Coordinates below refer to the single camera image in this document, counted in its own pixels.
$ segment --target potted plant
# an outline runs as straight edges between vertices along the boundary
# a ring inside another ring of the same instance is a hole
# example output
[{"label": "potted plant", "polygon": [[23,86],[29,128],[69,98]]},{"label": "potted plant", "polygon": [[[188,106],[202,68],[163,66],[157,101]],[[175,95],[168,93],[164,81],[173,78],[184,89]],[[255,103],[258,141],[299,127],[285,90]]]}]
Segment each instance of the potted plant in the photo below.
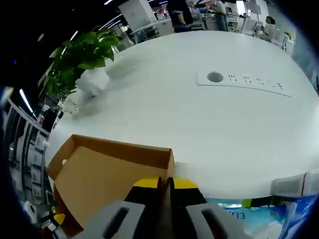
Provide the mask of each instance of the potted plant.
[{"label": "potted plant", "polygon": [[68,40],[56,50],[54,62],[45,79],[48,91],[63,100],[81,90],[97,95],[104,90],[109,77],[105,72],[105,58],[114,60],[112,46],[119,42],[112,29],[84,33],[73,42]]},{"label": "potted plant", "polygon": [[289,40],[292,40],[292,39],[293,39],[293,37],[290,35],[290,33],[289,33],[289,32],[284,31],[284,34],[288,36]]}]

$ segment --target black shirt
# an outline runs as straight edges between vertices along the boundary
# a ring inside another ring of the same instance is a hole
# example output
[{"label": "black shirt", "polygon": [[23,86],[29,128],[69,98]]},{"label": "black shirt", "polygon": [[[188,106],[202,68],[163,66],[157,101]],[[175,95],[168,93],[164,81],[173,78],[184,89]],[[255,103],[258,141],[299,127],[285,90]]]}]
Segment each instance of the black shirt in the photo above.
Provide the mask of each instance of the black shirt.
[{"label": "black shirt", "polygon": [[167,10],[170,15],[173,27],[182,27],[183,25],[178,19],[179,13],[183,13],[186,25],[193,23],[193,18],[185,0],[168,0]]}]

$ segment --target man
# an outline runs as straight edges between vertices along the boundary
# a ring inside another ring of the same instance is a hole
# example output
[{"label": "man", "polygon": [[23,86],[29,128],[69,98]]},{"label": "man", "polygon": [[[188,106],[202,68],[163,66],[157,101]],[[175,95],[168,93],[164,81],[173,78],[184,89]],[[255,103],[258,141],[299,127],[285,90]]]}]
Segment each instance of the man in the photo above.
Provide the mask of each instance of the man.
[{"label": "man", "polygon": [[168,0],[167,10],[174,32],[191,31],[193,18],[185,0]]},{"label": "man", "polygon": [[225,3],[223,3],[221,0],[212,0],[210,8],[215,11],[215,18],[217,20],[218,30],[228,31]]}]

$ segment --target power outlet strip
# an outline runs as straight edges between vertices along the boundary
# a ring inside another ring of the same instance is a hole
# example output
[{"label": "power outlet strip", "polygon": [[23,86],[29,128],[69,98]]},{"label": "power outlet strip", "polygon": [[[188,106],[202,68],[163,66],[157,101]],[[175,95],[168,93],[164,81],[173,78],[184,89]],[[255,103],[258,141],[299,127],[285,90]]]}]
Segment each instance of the power outlet strip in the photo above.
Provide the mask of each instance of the power outlet strip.
[{"label": "power outlet strip", "polygon": [[[219,73],[223,76],[220,82],[212,82],[207,78],[211,72]],[[196,76],[197,84],[200,86],[229,86],[241,87],[260,91],[275,93],[287,97],[292,97],[287,86],[279,80],[265,79],[261,76],[254,74],[238,74],[227,73],[221,71],[200,71]]]}]

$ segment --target jeans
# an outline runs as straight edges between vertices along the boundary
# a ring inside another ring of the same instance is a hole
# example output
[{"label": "jeans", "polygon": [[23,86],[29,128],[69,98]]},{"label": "jeans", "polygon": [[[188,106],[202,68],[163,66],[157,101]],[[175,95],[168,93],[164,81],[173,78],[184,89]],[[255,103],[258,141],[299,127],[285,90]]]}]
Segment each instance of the jeans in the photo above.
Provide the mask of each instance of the jeans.
[{"label": "jeans", "polygon": [[217,12],[215,14],[215,18],[217,20],[218,30],[220,30],[220,31],[228,31],[227,16]]},{"label": "jeans", "polygon": [[191,27],[176,27],[176,28],[174,28],[175,33],[188,32],[188,31],[191,31]]}]

